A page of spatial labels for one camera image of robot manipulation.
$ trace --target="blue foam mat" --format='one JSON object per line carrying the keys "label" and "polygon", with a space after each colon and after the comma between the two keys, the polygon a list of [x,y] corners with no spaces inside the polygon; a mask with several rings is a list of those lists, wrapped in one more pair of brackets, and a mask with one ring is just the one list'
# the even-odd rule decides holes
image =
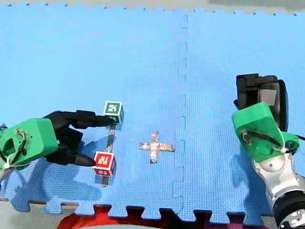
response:
{"label": "blue foam mat", "polygon": [[[116,131],[113,152],[117,171],[103,187],[94,171],[74,165],[35,161],[2,184],[1,197],[18,211],[29,201],[45,202],[46,213],[61,213],[62,203],[79,204],[75,213],[94,214],[93,205],[112,205],[110,215],[126,216],[126,206],[145,208],[158,219],[159,208],[179,212],[183,200],[173,193],[180,180],[175,154],[149,163],[139,143],[176,144],[182,81],[178,77],[181,12],[143,8],[124,10],[84,6],[0,8],[0,120],[7,126],[55,110],[89,110],[102,114],[105,101],[122,101],[125,117]],[[81,152],[105,150],[107,128],[84,132]]]}
{"label": "blue foam mat", "polygon": [[[122,101],[125,120],[116,132],[117,173],[102,187],[91,168],[35,161],[14,172],[2,198],[16,210],[46,202],[46,213],[62,203],[75,213],[93,214],[93,205],[111,205],[111,216],[126,206],[144,207],[143,218],[159,219],[171,208],[183,220],[194,210],[212,211],[211,222],[227,223],[227,212],[244,212],[244,222],[262,224],[270,214],[264,185],[234,135],[235,76],[275,74],[289,93],[289,131],[305,135],[304,15],[261,12],[246,15],[196,9],[172,12],[138,8],[62,5],[0,6],[0,75],[8,126],[54,110],[92,110],[106,100]],[[156,165],[138,149],[151,131],[177,146]],[[84,131],[82,153],[103,150],[108,130]],[[295,155],[305,174],[304,150]]]}
{"label": "blue foam mat", "polygon": [[[210,221],[228,223],[227,212],[244,212],[245,224],[261,225],[271,214],[264,184],[240,149],[231,114],[236,111],[235,76],[277,75],[289,96],[289,131],[305,134],[303,88],[304,19],[263,14],[188,14],[186,159],[184,220],[193,210],[208,209]],[[304,145],[295,155],[297,172],[305,174]]]}

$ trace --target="metal cross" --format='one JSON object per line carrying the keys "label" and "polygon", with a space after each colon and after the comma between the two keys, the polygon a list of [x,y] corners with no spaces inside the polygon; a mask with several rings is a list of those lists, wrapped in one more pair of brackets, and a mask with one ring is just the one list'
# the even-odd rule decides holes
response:
{"label": "metal cross", "polygon": [[151,139],[152,139],[152,142],[150,142],[150,143],[146,143],[146,142],[140,143],[140,149],[150,150],[151,164],[157,163],[159,151],[169,151],[169,152],[175,151],[174,145],[159,143],[159,133],[158,132],[152,132]]}

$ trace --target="cable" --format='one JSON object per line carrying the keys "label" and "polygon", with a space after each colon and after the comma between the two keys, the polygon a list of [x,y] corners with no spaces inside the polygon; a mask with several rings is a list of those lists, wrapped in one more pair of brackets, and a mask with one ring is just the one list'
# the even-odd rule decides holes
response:
{"label": "cable", "polygon": [[22,137],[22,142],[18,147],[18,151],[16,153],[16,156],[14,157],[14,159],[11,162],[12,164],[14,164],[17,161],[20,154],[25,151],[24,147],[25,147],[25,144],[27,143],[26,135],[21,130],[17,130],[16,135],[20,135]]}
{"label": "cable", "polygon": [[279,144],[274,138],[272,138],[268,135],[264,135],[264,134],[261,134],[261,133],[255,132],[255,131],[246,131],[245,133],[247,135],[251,135],[253,137],[257,137],[257,138],[260,138],[260,139],[263,139],[263,140],[268,140],[269,142],[281,147],[281,144]]}
{"label": "cable", "polygon": [[[24,147],[25,147],[25,144],[27,143],[27,139],[26,139],[26,135],[21,131],[21,130],[17,130],[16,131],[16,135],[20,135],[22,137],[22,142],[21,144],[19,145],[18,147],[18,151],[15,155],[15,157],[13,158],[12,162],[9,162],[8,165],[10,167],[19,167],[19,166],[25,166],[25,165],[17,165],[17,166],[12,166],[11,164],[14,164],[18,157],[20,156],[21,153],[23,153],[25,151]],[[3,161],[6,161],[8,162],[8,158],[10,158],[11,155],[8,155],[8,157],[6,158],[3,154],[3,152],[0,150],[0,157]]]}
{"label": "cable", "polygon": [[300,138],[301,140],[305,141],[305,137],[302,137],[300,135],[296,135],[298,138]]}
{"label": "cable", "polygon": [[[273,148],[274,150],[277,150],[277,151],[280,151],[282,153],[286,153],[286,154],[289,154],[289,153],[292,153],[292,155],[294,155],[297,151],[297,148],[292,148],[292,149],[287,149],[285,148],[285,144],[286,142],[284,142],[284,136],[282,134],[282,131],[279,129],[280,131],[280,134],[281,134],[281,138],[282,138],[282,142],[283,142],[283,145],[279,144],[274,138],[268,136],[268,135],[264,135],[264,134],[261,134],[261,133],[258,133],[258,132],[255,132],[255,131],[246,131],[244,133],[242,133],[242,139],[247,143],[249,144],[246,139],[245,139],[245,134],[246,135],[251,135],[253,137],[257,137],[257,138],[260,138],[260,139],[263,139],[263,140],[267,140],[267,141],[270,141],[271,143],[277,145],[278,147],[281,147],[281,149],[276,149],[276,148]],[[299,135],[295,135],[297,136],[299,139],[305,141],[305,137],[302,137],[302,136],[299,136]]]}

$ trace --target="green cube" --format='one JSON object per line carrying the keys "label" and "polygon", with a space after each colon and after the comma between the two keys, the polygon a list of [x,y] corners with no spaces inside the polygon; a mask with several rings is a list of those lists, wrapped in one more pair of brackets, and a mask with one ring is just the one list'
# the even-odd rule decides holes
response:
{"label": "green cube", "polygon": [[123,121],[122,102],[107,101],[104,107],[103,115],[112,118],[114,123],[121,124]]}

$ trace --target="gray floor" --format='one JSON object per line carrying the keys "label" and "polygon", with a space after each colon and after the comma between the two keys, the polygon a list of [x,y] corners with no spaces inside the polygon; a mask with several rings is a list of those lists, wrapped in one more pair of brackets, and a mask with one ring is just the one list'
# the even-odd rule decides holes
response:
{"label": "gray floor", "polygon": [[[0,4],[17,4],[18,0],[0,0]],[[34,4],[36,0],[29,0],[30,4]],[[44,0],[49,4],[55,2],[64,2],[58,0]],[[194,8],[204,7],[207,11],[213,9],[225,9],[227,12],[234,10],[244,10],[247,13],[254,11],[265,11],[267,14],[280,11],[287,14],[293,14],[298,11],[305,11],[304,0],[66,0],[65,3],[73,5],[75,3],[83,3],[89,6],[102,4],[107,7],[125,6],[132,8],[134,6],[144,6],[147,9],[153,7],[165,7],[168,10],[173,8],[183,8],[192,10]],[[41,213],[41,208],[31,206],[28,213],[16,212],[10,203],[0,202],[0,228],[3,229],[55,229],[60,220],[71,214],[71,209],[65,209],[62,215],[45,215]],[[269,229],[275,229],[273,218],[263,218],[264,224]]]}

